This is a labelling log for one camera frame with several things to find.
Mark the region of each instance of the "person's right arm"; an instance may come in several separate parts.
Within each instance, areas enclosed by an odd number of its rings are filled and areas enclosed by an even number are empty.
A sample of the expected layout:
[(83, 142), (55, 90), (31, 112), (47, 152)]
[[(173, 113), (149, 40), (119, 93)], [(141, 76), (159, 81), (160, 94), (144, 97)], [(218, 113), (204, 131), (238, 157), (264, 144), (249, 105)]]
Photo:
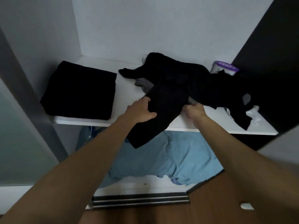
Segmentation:
[(299, 223), (299, 179), (252, 150), (205, 113), (201, 104), (183, 107), (225, 171), (241, 186), (262, 220)]

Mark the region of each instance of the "blue fabric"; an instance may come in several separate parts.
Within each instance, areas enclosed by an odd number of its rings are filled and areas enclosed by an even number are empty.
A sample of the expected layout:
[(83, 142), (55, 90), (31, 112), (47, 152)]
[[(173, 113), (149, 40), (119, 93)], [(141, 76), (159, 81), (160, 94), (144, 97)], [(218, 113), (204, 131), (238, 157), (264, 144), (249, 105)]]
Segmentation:
[[(104, 128), (83, 127), (77, 148)], [(100, 188), (127, 176), (167, 175), (174, 184), (205, 181), (223, 167), (199, 132), (164, 131), (138, 149), (125, 140)]]

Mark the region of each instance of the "person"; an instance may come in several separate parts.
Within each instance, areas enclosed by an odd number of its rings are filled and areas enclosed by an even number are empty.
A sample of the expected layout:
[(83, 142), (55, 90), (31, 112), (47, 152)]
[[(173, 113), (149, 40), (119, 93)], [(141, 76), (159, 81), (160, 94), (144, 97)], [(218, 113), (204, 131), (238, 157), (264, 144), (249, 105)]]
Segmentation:
[[(78, 223), (130, 130), (157, 116), (148, 111), (149, 101), (148, 97), (135, 101), (110, 127), (55, 166), (0, 224)], [(227, 133), (206, 115), (203, 105), (185, 105), (183, 110), (264, 220), (299, 223), (299, 180), (292, 173)]]

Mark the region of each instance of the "wooden floor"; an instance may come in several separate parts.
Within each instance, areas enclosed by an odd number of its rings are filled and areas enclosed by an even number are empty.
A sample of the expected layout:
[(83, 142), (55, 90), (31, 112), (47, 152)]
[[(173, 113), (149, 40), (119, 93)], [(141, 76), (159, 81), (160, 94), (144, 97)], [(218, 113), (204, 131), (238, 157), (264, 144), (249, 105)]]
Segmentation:
[(80, 224), (261, 224), (255, 211), (240, 208), (246, 196), (225, 172), (189, 196), (191, 204), (86, 211)]

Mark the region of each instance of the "light blue blanket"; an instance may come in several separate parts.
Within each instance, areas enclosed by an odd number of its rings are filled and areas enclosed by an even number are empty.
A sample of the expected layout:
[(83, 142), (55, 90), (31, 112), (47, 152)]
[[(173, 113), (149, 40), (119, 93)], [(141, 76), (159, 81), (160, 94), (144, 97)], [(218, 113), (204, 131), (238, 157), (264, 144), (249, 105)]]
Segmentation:
[[(93, 139), (104, 128), (83, 127), (78, 146)], [(134, 149), (126, 140), (100, 188), (127, 176), (167, 175), (175, 184), (205, 181), (223, 170), (220, 162), (199, 132), (164, 131), (150, 142)]]

